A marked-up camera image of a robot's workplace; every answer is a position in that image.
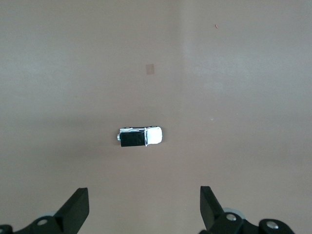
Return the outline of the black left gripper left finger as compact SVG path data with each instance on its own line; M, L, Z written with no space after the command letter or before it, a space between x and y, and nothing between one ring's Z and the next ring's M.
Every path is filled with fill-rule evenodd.
M87 188L78 188L53 216L37 218L17 234L77 234L89 215Z

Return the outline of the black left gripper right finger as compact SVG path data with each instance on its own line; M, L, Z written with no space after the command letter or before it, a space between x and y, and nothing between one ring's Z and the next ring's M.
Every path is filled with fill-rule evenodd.
M202 234L293 234L284 222L263 219L256 226L233 209L224 210L211 187L200 187L200 213L206 229Z

